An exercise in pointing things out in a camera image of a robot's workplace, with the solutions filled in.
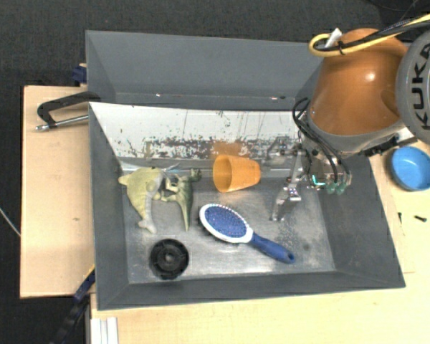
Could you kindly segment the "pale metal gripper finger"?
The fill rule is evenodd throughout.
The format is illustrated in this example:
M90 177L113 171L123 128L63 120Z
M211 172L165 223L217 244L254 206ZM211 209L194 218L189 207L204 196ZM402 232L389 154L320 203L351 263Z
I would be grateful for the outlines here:
M272 207L271 220L280 221L284 219L284 207L289 200L288 187L282 187L275 196Z
M278 220L284 221L301 200L296 187L284 187L278 196Z

